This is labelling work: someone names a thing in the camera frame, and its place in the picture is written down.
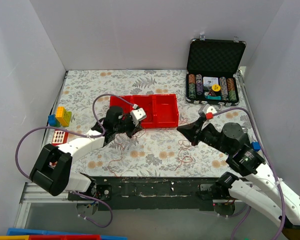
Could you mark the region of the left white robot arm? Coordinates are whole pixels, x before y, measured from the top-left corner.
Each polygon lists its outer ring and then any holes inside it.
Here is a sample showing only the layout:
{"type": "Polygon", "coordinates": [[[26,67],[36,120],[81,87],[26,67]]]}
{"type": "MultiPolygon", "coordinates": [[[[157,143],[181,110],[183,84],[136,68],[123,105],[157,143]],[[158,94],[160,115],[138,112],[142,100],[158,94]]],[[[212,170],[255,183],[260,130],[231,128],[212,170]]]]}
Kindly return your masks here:
{"type": "Polygon", "coordinates": [[[29,175],[30,180],[52,196],[64,191],[79,192],[85,200],[96,196],[93,180],[86,174],[71,172],[72,164],[95,150],[112,142],[117,134],[131,138],[142,130],[141,122],[147,117],[141,107],[124,113],[119,106],[111,106],[101,124],[98,122],[86,133],[57,146],[47,144],[41,150],[29,175]]]}

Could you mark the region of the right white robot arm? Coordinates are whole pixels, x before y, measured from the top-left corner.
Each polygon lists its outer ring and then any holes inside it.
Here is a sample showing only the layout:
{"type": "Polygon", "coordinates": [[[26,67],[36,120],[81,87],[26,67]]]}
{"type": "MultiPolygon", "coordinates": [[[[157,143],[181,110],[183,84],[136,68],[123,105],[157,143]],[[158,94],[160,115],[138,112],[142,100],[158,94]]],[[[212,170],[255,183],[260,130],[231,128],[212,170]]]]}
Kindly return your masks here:
{"type": "Polygon", "coordinates": [[[226,154],[230,168],[260,189],[257,191],[236,175],[225,172],[214,185],[220,198],[232,197],[245,202],[275,225],[283,225],[281,232],[287,239],[300,240],[300,196],[283,181],[275,179],[270,166],[251,148],[249,136],[238,123],[226,123],[217,131],[205,117],[200,117],[177,127],[177,131],[193,146],[203,142],[226,154]]]}

